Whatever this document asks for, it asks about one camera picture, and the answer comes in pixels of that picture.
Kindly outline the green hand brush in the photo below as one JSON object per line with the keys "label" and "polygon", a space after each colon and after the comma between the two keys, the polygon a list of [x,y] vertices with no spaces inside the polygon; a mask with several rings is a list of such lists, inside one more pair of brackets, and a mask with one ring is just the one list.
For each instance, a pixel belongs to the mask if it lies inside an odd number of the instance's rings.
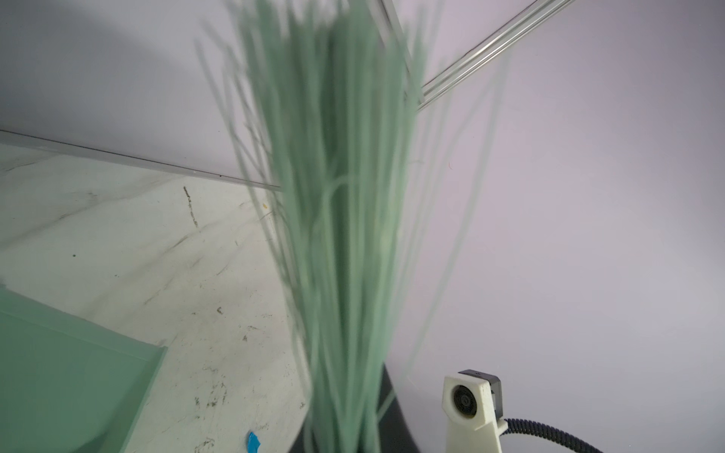
{"label": "green hand brush", "polygon": [[206,73],[290,315],[307,413],[296,452],[414,452],[385,361],[441,170],[413,144],[428,49],[386,37],[366,1],[228,1]]}

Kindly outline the green plastic dustpan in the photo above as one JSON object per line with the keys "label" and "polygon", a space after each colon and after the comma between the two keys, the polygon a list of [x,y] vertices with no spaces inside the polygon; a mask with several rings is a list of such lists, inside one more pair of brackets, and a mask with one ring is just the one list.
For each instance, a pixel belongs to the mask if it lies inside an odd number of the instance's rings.
{"label": "green plastic dustpan", "polygon": [[2,451],[125,451],[166,351],[2,289]]}

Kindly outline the robot right arm white black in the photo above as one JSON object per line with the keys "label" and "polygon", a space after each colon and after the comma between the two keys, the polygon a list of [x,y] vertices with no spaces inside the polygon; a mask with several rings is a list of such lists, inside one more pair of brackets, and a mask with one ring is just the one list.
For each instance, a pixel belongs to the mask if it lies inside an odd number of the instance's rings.
{"label": "robot right arm white black", "polygon": [[[384,364],[317,364],[312,378],[310,411],[291,451],[421,451]],[[474,369],[445,377],[442,409],[447,452],[500,452],[501,439],[509,434],[540,438],[571,452],[596,451],[594,445],[558,428],[504,416],[500,378]]]}

